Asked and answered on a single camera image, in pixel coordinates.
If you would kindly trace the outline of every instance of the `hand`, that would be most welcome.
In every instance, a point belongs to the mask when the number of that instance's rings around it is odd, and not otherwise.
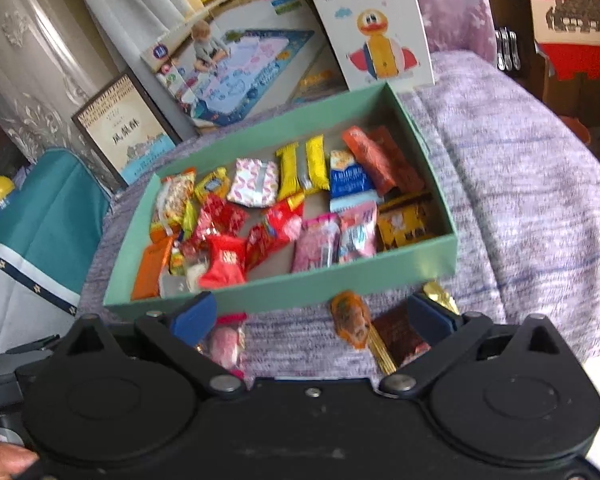
[[[0,442],[0,480],[25,472],[38,456],[29,449]]]

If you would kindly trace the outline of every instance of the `blue gripper pad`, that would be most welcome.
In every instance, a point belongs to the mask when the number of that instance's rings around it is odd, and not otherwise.
[[[432,347],[462,326],[461,316],[430,300],[425,294],[408,297],[407,311],[413,329]]]
[[[201,292],[169,316],[169,330],[187,345],[195,346],[211,332],[216,316],[216,298],[211,292]]]

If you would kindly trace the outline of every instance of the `teal bag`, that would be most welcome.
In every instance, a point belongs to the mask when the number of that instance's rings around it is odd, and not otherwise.
[[[44,153],[0,211],[0,353],[75,321],[109,196],[73,153]]]

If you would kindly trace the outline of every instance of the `purple blanket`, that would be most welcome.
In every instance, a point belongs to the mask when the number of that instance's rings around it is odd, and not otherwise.
[[[436,53],[432,61],[437,84],[402,100],[422,131],[458,226],[458,271],[442,285],[462,311],[480,310],[496,322],[542,312],[580,359],[600,354],[599,163],[543,104],[475,54]],[[184,142],[158,164],[237,129]],[[102,312],[109,274],[147,179],[114,203],[82,291],[83,312]],[[388,290],[367,301],[377,314],[410,291]],[[248,379],[376,380],[379,374],[368,351],[335,336],[324,305],[251,317],[247,346]]]

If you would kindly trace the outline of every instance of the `duck picture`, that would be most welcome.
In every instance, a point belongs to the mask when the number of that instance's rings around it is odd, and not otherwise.
[[[389,20],[379,10],[364,10],[358,16],[357,25],[368,37],[361,49],[347,55],[358,70],[368,72],[375,79],[385,79],[418,65],[411,50],[385,37]]]

